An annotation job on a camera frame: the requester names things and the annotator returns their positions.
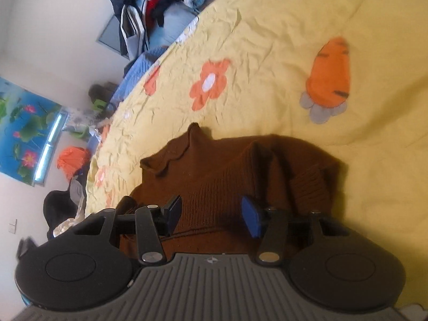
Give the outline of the grey framed panel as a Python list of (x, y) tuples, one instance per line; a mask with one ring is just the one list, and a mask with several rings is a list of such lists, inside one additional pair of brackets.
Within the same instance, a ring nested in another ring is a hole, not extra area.
[(128, 55), (122, 54), (121, 52), (120, 37), (121, 32), (119, 21), (116, 16), (112, 15), (97, 37), (97, 43), (128, 59)]

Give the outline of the dark plush toy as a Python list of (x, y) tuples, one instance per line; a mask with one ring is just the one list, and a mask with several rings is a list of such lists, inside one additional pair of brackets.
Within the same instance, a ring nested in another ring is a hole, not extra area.
[(106, 82), (105, 84), (93, 84), (89, 88), (88, 95), (93, 104), (95, 104), (96, 101), (103, 101), (107, 104), (110, 99), (112, 99), (117, 88), (118, 85), (111, 82)]

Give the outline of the orange cloth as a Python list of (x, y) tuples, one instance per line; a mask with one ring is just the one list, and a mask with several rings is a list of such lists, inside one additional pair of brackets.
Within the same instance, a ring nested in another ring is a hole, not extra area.
[(65, 148), (57, 157), (57, 168), (64, 173), (68, 181), (91, 159), (87, 148), (70, 146)]

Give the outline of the lotus flower wall picture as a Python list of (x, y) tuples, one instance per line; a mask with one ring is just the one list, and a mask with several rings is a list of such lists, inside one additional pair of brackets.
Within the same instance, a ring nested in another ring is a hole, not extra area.
[(42, 184), (67, 113), (62, 105), (1, 79), (1, 172)]

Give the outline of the yellow cartoon bed quilt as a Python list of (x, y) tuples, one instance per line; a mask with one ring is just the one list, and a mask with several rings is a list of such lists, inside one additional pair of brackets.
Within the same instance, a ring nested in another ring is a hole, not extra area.
[(216, 0), (119, 105), (86, 213), (115, 207), (191, 123), (343, 161), (345, 221), (401, 260), (399, 302), (427, 304), (427, 0)]

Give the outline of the white cloth bundle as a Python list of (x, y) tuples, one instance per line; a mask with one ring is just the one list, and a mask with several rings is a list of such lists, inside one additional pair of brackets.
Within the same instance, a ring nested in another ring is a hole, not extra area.
[(86, 203), (82, 202), (78, 205), (77, 214), (75, 217), (71, 217), (60, 223), (56, 228), (53, 230), (53, 236), (54, 238), (57, 238), (57, 236), (63, 234), (70, 228), (76, 226), (77, 224), (81, 223), (85, 220), (85, 209), (86, 209)]

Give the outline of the floral pillow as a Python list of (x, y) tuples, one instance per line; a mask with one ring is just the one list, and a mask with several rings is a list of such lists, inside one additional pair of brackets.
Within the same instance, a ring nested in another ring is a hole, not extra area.
[(97, 125), (98, 113), (92, 109), (78, 109), (67, 107), (65, 109), (66, 120), (62, 130), (76, 138), (87, 139), (90, 130)]

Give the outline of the black chair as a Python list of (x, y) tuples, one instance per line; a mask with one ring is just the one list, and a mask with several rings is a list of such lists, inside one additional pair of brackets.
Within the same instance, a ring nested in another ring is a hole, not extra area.
[(80, 190), (53, 190), (44, 199), (43, 213), (48, 225), (47, 239), (54, 239), (53, 230), (68, 218), (75, 217), (83, 202)]

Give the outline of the blue quilted blanket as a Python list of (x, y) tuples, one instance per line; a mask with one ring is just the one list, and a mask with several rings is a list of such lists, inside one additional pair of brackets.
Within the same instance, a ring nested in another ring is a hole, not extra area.
[(165, 53), (167, 47), (155, 47), (143, 52), (135, 61), (126, 68), (126, 74), (117, 90), (109, 100), (115, 108), (121, 101), (133, 91), (136, 84), (142, 79), (145, 73), (155, 64), (155, 62)]

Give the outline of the brown knit sweater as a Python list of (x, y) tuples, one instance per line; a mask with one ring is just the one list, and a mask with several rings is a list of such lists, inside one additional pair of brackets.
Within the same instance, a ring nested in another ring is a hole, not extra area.
[(117, 212), (182, 199), (174, 234), (162, 241), (176, 253), (254, 253), (242, 219), (243, 196), (265, 207), (330, 213), (342, 172), (340, 160), (306, 141), (277, 136), (210, 138), (198, 124), (140, 162), (142, 183)]

